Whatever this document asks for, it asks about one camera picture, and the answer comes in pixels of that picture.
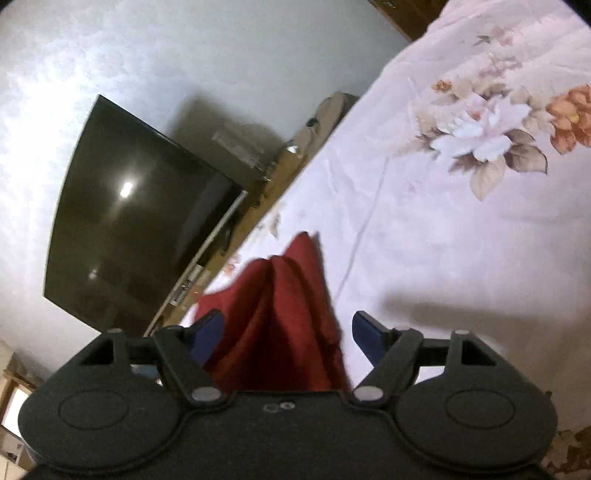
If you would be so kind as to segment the red embellished knit sweater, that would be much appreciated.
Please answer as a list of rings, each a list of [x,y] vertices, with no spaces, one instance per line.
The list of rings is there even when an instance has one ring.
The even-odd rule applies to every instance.
[[[308,233],[283,254],[252,260],[228,287],[198,302],[221,311],[221,341],[204,369],[226,392],[349,390],[342,331],[332,313],[321,255]]]

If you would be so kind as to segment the silver set-top box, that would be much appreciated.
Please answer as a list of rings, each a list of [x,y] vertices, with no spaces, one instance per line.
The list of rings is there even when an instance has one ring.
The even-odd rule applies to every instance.
[[[179,279],[178,284],[171,292],[169,299],[169,304],[171,306],[176,306],[183,301],[188,292],[194,286],[195,282],[197,282],[197,279],[203,269],[204,266],[195,264],[190,270],[187,270],[183,274],[183,276]]]

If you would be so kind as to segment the large black television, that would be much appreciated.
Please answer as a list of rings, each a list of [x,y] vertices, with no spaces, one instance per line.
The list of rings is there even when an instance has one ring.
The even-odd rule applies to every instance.
[[[71,159],[44,296],[100,331],[143,334],[245,191],[98,96]]]

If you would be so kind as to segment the floral white bed sheet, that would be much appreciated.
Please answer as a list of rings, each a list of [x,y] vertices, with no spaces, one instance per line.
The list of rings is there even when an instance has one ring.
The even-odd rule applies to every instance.
[[[315,236],[351,320],[469,330],[547,392],[558,479],[590,475],[590,27],[564,1],[451,1],[394,57],[213,281]]]

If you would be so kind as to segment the clear glass vase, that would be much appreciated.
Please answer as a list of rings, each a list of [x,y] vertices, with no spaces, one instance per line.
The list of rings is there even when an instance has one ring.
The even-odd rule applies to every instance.
[[[211,141],[222,152],[222,163],[228,173],[242,183],[267,180],[267,154],[249,129],[231,122],[221,125]]]

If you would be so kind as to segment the wooden TV stand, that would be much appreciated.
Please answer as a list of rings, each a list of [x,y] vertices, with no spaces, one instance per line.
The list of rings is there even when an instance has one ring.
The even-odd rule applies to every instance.
[[[273,161],[267,165],[269,167],[267,180],[254,181],[252,188],[242,193],[238,200],[233,201],[228,213],[225,213],[221,221],[215,224],[211,234],[201,242],[197,251],[189,256],[188,266],[181,271],[174,288],[183,274],[195,264],[204,266],[204,269],[181,303],[171,306],[169,304],[171,293],[168,294],[166,301],[146,328],[144,332],[146,336],[181,320],[184,313],[197,302],[228,260],[235,255],[236,250],[242,246],[249,234],[256,229],[257,223],[276,206],[283,193],[325,145],[329,136],[358,100],[358,96],[344,92],[335,92],[326,97],[294,137],[280,146]],[[297,153],[287,151],[287,146],[290,145],[297,145]]]

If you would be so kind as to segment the brown wooden door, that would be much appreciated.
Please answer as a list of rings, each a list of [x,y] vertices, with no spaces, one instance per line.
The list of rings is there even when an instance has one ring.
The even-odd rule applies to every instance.
[[[402,35],[416,41],[440,16],[447,0],[370,0]]]

